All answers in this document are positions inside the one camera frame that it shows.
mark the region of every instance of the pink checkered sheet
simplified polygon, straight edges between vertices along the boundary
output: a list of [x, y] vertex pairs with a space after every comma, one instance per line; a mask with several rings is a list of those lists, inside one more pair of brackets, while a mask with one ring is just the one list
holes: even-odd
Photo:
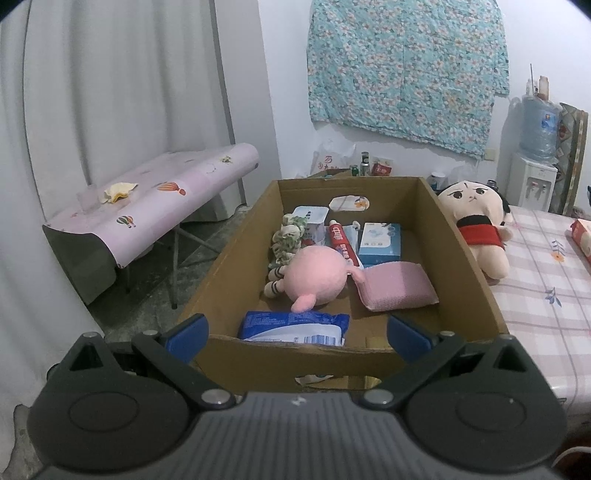
[[509, 277], [491, 289], [509, 331], [532, 356], [569, 417], [591, 429], [591, 265], [572, 218], [512, 207]]

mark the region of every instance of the blue floral cloth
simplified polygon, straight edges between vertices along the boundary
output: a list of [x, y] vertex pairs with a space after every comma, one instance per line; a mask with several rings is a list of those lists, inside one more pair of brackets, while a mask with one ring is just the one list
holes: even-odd
[[314, 0], [310, 116], [482, 158], [509, 94], [494, 0]]

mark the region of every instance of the pink sponge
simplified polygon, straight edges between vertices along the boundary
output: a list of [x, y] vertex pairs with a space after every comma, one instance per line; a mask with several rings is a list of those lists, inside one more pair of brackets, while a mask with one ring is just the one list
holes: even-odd
[[365, 282], [357, 283], [363, 304], [372, 312], [415, 309], [439, 303], [422, 266], [389, 262], [366, 268]]

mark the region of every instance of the white curtain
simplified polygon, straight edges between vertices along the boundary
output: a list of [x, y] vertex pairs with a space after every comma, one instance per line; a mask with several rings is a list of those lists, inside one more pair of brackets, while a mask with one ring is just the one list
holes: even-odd
[[[47, 219], [88, 183], [167, 151], [230, 143], [208, 0], [33, 0], [24, 51]], [[233, 214], [238, 187], [223, 199]]]
[[[100, 331], [45, 219], [166, 151], [230, 143], [208, 0], [26, 0], [0, 24], [0, 472], [80, 334]], [[231, 215], [236, 186], [213, 208]]]
[[33, 403], [76, 338], [100, 332], [41, 230], [22, 96], [28, 10], [25, 2], [0, 24], [0, 471], [15, 406]]

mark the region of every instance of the cartoon plush doll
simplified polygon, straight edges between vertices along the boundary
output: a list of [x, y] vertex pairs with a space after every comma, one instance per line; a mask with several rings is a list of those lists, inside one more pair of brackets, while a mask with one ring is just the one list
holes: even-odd
[[481, 270], [493, 280], [509, 274], [503, 242], [512, 238], [504, 226], [510, 221], [507, 201], [493, 188], [461, 181], [439, 193], [443, 209], [456, 221]]

